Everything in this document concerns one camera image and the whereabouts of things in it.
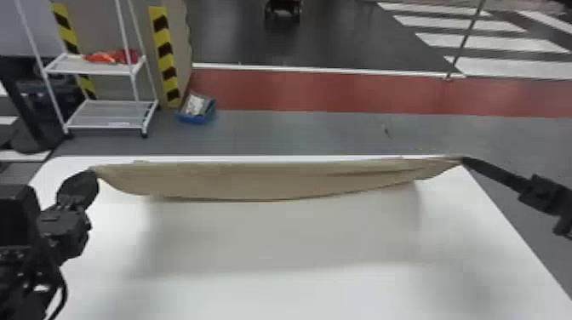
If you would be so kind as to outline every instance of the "white floor stripe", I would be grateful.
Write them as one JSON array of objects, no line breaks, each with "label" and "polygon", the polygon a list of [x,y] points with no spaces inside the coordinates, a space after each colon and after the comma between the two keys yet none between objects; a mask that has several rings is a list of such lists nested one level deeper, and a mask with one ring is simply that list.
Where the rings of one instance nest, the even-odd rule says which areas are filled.
[{"label": "white floor stripe", "polygon": [[[435,14],[465,14],[474,15],[476,9],[462,8],[462,7],[450,7],[450,6],[437,6],[437,5],[426,5],[426,4],[407,4],[407,3],[378,3],[380,7],[385,10],[401,10],[401,11],[413,11],[413,12],[428,12]],[[488,17],[490,13],[486,11],[481,11],[481,16]]]},{"label": "white floor stripe", "polygon": [[[280,72],[301,72],[301,73],[340,73],[340,74],[362,74],[379,76],[413,76],[413,77],[443,77],[446,72],[437,71],[400,71],[400,70],[369,70],[369,69],[341,69],[341,68],[316,68],[310,66],[249,66],[230,65],[221,63],[193,63],[195,69],[217,69],[217,70],[241,70],[241,71],[280,71]],[[454,73],[453,77],[464,77],[460,73]]]},{"label": "white floor stripe", "polygon": [[23,154],[14,150],[0,150],[0,161],[37,163],[46,160],[51,151],[44,151],[34,154]]},{"label": "white floor stripe", "polygon": [[[453,57],[445,58],[448,61],[453,60]],[[456,67],[467,76],[527,77],[551,80],[572,79],[572,62],[461,57],[457,61]]]},{"label": "white floor stripe", "polygon": [[6,116],[0,116],[0,125],[3,126],[9,126],[12,123],[14,123],[14,121],[16,121],[18,117],[6,117]]},{"label": "white floor stripe", "polygon": [[[411,15],[394,15],[395,19],[405,26],[428,26],[439,28],[466,29],[471,22],[469,19],[427,18]],[[517,31],[526,32],[523,28],[505,21],[480,20],[475,24],[475,30],[485,31]]]},{"label": "white floor stripe", "polygon": [[[428,45],[442,48],[459,48],[460,43],[463,40],[462,35],[453,34],[419,32],[416,33],[416,35]],[[547,40],[518,37],[470,36],[466,41],[466,48],[530,52],[569,52],[567,49],[557,46],[556,44]]]},{"label": "white floor stripe", "polygon": [[6,89],[4,88],[2,83],[0,82],[0,97],[6,97],[6,96],[8,96],[8,92],[6,92]]},{"label": "white floor stripe", "polygon": [[532,20],[539,21],[540,23],[549,25],[552,28],[559,29],[560,31],[572,34],[572,25],[570,23],[566,23],[564,21],[553,18],[550,15],[546,15],[536,11],[518,11],[518,12],[521,15],[528,17]]}]

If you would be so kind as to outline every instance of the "metal shelf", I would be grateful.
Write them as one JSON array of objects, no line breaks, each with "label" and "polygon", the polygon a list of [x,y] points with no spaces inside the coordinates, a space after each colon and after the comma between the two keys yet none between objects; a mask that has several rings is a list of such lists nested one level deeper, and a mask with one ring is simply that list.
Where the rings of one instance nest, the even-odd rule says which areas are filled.
[{"label": "metal shelf", "polygon": [[86,61],[80,54],[60,54],[54,61],[50,62],[44,70],[47,73],[57,74],[91,74],[103,76],[130,76],[135,75],[143,64],[146,63],[146,57],[143,55],[137,61],[137,64],[104,64]]},{"label": "metal shelf", "polygon": [[157,109],[154,101],[85,100],[66,127],[94,129],[143,129]]},{"label": "metal shelf", "polygon": [[[135,9],[133,0],[114,0],[115,9],[117,13],[117,22],[119,23],[119,32],[123,43],[123,50],[127,53],[131,48],[127,32],[125,30],[125,21],[123,21],[123,10],[121,2],[127,2],[129,8],[129,15],[133,21],[133,28],[137,36],[138,49],[142,55],[137,60],[136,64],[131,64],[131,55],[126,55],[127,64],[99,64],[89,62],[83,59],[80,54],[70,54],[63,41],[60,45],[63,53],[60,54],[54,61],[45,66],[42,58],[37,49],[36,40],[31,33],[28,26],[28,20],[21,4],[22,0],[14,0],[18,14],[22,20],[22,25],[28,36],[31,50],[36,57],[37,65],[42,73],[43,81],[46,83],[48,95],[54,106],[54,111],[61,124],[62,130],[65,134],[70,133],[71,128],[100,128],[100,129],[140,129],[143,138],[147,137],[147,127],[153,117],[153,113],[157,109],[158,99],[157,91],[153,83],[151,67],[146,61],[145,46]],[[145,65],[147,80],[151,85],[153,93],[153,100],[140,100],[139,90],[137,89],[137,77],[135,76]],[[101,76],[127,76],[131,82],[131,89],[133,89],[132,101],[113,101],[113,100],[90,100],[89,96],[84,93],[86,100],[77,108],[77,110],[66,121],[61,113],[60,105],[55,97],[52,84],[49,79],[49,74],[73,74],[78,83],[80,83],[80,75],[101,75]]]}]

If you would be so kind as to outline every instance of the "hazard stripe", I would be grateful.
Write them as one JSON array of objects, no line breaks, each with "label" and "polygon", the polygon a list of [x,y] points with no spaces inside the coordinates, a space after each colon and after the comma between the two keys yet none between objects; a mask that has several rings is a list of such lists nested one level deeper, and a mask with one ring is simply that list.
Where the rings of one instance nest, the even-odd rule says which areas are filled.
[{"label": "hazard stripe", "polygon": [[149,7],[153,30],[153,41],[157,49],[157,64],[161,72],[163,92],[167,106],[180,106],[179,80],[174,62],[173,42],[169,30],[169,19],[165,7]]},{"label": "hazard stripe", "polygon": [[[76,32],[72,28],[70,15],[67,7],[61,3],[52,3],[52,11],[54,12],[55,22],[58,24],[60,37],[66,46],[67,52],[70,54],[80,54],[79,44],[77,43]],[[88,75],[78,75],[79,86],[85,95],[91,100],[97,100],[95,94],[95,86]]]}]

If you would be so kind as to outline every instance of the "red object on shelf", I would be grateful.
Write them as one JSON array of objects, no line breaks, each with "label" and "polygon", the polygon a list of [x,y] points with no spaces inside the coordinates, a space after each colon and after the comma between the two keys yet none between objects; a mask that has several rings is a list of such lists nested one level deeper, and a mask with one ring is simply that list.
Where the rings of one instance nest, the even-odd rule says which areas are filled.
[{"label": "red object on shelf", "polygon": [[[89,62],[94,62],[94,63],[108,63],[108,64],[121,63],[124,65],[128,64],[127,54],[125,49],[106,51],[106,52],[95,52],[93,54],[85,54],[83,58]],[[139,62],[139,52],[135,49],[130,49],[129,58],[131,59],[132,65],[137,64],[137,62]]]},{"label": "red object on shelf", "polygon": [[85,54],[83,58],[89,62],[94,63],[117,63],[111,54],[107,52],[95,52],[92,54]]},{"label": "red object on shelf", "polygon": [[[115,59],[115,61],[117,63],[123,63],[124,65],[127,65],[127,55],[125,54],[125,49],[119,49],[116,50],[112,53],[112,57],[113,59]],[[130,49],[129,50],[129,58],[131,59],[131,64],[135,65],[137,64],[137,62],[139,62],[139,52],[135,49]]]}]

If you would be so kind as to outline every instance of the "metal pole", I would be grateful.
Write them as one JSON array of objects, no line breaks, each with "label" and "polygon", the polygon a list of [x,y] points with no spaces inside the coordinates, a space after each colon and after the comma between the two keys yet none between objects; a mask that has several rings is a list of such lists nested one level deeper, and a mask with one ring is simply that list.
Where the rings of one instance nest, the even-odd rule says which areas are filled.
[{"label": "metal pole", "polygon": [[[141,53],[147,59],[149,59],[149,56],[147,56],[147,52],[145,51],[145,44],[143,43],[143,37],[141,36],[141,31],[139,29],[139,22],[137,21],[137,14],[135,14],[133,2],[131,0],[127,0],[127,4],[129,6],[129,12],[131,13],[131,19],[133,20],[133,23],[134,23],[135,34],[137,35],[137,41],[139,41]],[[147,60],[145,62],[145,66],[147,69],[147,76],[149,77],[149,83],[151,84],[151,91],[153,92],[153,99],[156,100],[157,99],[157,91],[155,90],[155,83],[153,83],[153,77],[151,74],[151,67],[149,67],[149,60]]]},{"label": "metal pole", "polygon": [[58,117],[58,121],[61,124],[61,128],[64,131],[64,134],[68,134],[69,131],[67,129],[66,122],[64,122],[64,117],[61,115],[60,105],[58,105],[58,100],[55,98],[54,91],[52,90],[52,83],[49,81],[48,74],[44,69],[42,59],[40,58],[40,52],[37,50],[36,41],[34,41],[34,35],[31,34],[30,27],[28,26],[28,19],[26,18],[26,14],[22,8],[22,3],[20,0],[14,0],[14,3],[16,5],[16,9],[18,10],[18,14],[20,15],[20,19],[22,20],[22,25],[24,25],[24,30],[26,30],[26,35],[28,36],[28,41],[31,45],[31,51],[33,51],[34,55],[36,56],[37,66],[40,68],[40,73],[42,73],[43,81],[46,83],[46,89],[48,90],[49,98],[52,100],[52,104],[54,105],[55,115]]},{"label": "metal pole", "polygon": [[115,8],[117,10],[117,19],[119,20],[119,29],[121,32],[121,39],[123,41],[123,49],[125,50],[125,58],[127,60],[127,66],[129,68],[129,81],[131,82],[131,88],[133,89],[133,96],[135,98],[135,113],[138,118],[141,118],[141,123],[143,123],[143,112],[139,110],[139,91],[137,90],[137,79],[136,75],[133,73],[133,65],[131,65],[131,53],[129,52],[129,41],[127,39],[127,32],[125,31],[125,22],[123,21],[123,12],[121,10],[121,3],[119,0],[115,0]]},{"label": "metal pole", "polygon": [[465,36],[463,37],[463,41],[460,43],[460,47],[457,49],[457,54],[455,55],[453,62],[451,62],[451,68],[449,69],[449,72],[447,72],[447,76],[445,76],[445,80],[450,80],[451,74],[453,72],[455,72],[455,66],[457,64],[457,61],[463,55],[463,51],[465,50],[466,40],[468,40],[468,38],[471,36],[472,29],[474,28],[475,24],[477,23],[478,17],[481,15],[481,11],[483,11],[484,3],[486,3],[486,2],[487,2],[487,0],[481,0],[481,2],[478,3],[477,9],[475,10],[475,15],[473,15],[473,17],[471,18],[471,23],[469,24],[469,27],[466,28]]}]

